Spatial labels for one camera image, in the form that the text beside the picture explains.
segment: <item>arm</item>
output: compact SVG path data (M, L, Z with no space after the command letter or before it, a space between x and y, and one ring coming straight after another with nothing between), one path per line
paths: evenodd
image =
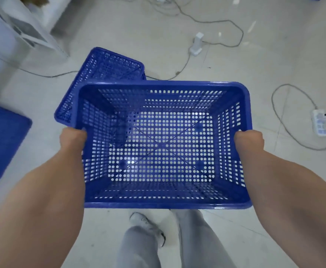
M26 174L0 205L0 268L59 268L84 213L84 131L65 128L61 148Z
M235 143L265 230L299 267L326 268L326 182L264 151L258 131L237 132Z

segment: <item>hand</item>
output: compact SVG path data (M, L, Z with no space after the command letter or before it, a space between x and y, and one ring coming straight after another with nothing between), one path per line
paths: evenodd
M262 133L255 130L237 131L234 141L240 156L246 152L262 151L265 145Z
M83 150L86 141L86 132L66 127L60 135L60 146L62 150Z

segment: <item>sneaker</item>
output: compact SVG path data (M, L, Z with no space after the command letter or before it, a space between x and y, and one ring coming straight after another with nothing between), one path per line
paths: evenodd
M159 229L159 227L150 221L145 215L142 213L133 213L130 217L131 224L135 226L140 226L147 230L149 233L152 233L158 242L159 247L163 247L165 244L165 235L163 231Z

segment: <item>white tile floor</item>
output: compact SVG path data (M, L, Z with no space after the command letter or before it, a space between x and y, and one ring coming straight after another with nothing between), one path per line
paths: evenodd
M192 0L183 9L201 20L230 18L245 31L245 37L238 48L204 46L177 80L246 85L253 125L263 132L265 149L310 168L326 180L326 151L296 144L274 116L270 102L273 90L290 82L326 108L326 0L241 0L238 5L233 0ZM147 75L166 79L181 70L198 31L211 42L229 44L236 43L240 35L229 24L204 25L182 15L164 16L145 0L73 0L54 31L71 57L61 60L49 49L39 48L29 54L23 67L46 75L78 69L90 49L100 46L139 60ZM0 88L1 105L33 120L32 129L0 180L0 201L26 172L58 150L63 126L54 121L53 113L73 77L45 79L17 71ZM312 105L306 98L285 88L278 91L275 103L298 139L308 145L326 145L326 140L314 136L310 129ZM63 267L113 267L131 212L85 210L81 233ZM178 230L172 215L167 210L145 212L168 238L159 252L162 267L178 267ZM295 267L263 229L253 208L206 210L203 214L237 267Z

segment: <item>white power strip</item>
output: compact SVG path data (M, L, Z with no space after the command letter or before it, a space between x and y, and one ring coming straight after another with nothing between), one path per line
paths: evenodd
M326 136L326 116L323 109L312 111L313 130L317 136Z

